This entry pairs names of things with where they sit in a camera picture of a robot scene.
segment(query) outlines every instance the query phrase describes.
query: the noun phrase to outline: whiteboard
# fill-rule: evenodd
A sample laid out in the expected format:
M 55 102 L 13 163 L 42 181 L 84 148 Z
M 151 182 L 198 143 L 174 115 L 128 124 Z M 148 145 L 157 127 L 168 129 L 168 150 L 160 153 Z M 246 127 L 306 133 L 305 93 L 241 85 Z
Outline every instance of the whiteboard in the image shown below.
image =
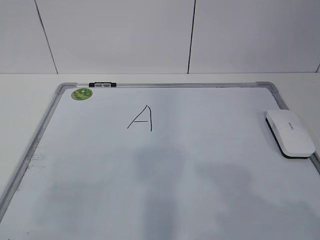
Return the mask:
M 0 239 L 320 238 L 319 173 L 281 155 L 267 88 L 95 87 L 82 101 L 75 89 L 59 95 Z

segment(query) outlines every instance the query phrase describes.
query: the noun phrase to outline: table surface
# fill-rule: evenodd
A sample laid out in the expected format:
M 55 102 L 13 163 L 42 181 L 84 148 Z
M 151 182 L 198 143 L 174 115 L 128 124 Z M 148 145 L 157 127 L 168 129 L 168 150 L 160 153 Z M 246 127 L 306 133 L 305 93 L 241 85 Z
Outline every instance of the table surface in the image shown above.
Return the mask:
M 25 152 L 60 83 L 249 83 L 276 85 L 320 149 L 320 73 L 259 74 L 0 74 L 0 193 Z

